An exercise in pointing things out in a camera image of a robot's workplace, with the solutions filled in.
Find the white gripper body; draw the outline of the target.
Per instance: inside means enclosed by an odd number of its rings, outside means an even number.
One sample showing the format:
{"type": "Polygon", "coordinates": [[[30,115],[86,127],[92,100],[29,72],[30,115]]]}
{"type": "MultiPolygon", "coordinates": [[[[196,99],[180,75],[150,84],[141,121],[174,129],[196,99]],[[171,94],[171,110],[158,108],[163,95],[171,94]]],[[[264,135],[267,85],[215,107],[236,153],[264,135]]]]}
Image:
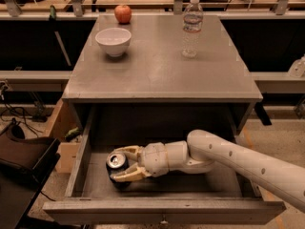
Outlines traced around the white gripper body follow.
{"type": "Polygon", "coordinates": [[[161,177],[169,172],[167,150],[162,143],[146,146],[140,155],[140,165],[150,177],[161,177]]]}

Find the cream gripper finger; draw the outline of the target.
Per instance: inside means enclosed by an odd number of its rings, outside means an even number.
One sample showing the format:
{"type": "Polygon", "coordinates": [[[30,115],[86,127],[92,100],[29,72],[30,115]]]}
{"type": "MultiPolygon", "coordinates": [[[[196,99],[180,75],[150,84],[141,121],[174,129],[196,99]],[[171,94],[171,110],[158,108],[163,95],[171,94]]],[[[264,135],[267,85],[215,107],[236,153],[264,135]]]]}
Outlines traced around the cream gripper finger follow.
{"type": "Polygon", "coordinates": [[[143,151],[143,147],[132,145],[132,146],[125,146],[121,148],[117,148],[114,150],[115,153],[124,154],[127,159],[138,161],[143,151]]]}
{"type": "Polygon", "coordinates": [[[115,182],[134,182],[150,177],[151,175],[152,174],[149,173],[145,167],[141,167],[137,163],[134,163],[126,170],[110,175],[110,178],[115,182]]]}

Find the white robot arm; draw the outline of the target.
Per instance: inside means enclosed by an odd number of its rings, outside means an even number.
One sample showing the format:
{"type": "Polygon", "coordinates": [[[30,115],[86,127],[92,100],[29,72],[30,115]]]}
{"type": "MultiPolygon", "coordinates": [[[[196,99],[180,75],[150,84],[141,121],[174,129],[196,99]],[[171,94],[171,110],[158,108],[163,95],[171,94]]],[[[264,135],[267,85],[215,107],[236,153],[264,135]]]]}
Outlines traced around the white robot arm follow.
{"type": "Polygon", "coordinates": [[[305,168],[239,146],[207,131],[193,130],[185,141],[157,142],[145,147],[132,145],[113,152],[133,161],[129,168],[110,175],[116,182],[161,177],[171,171],[208,173],[218,162],[305,212],[305,168]]]}

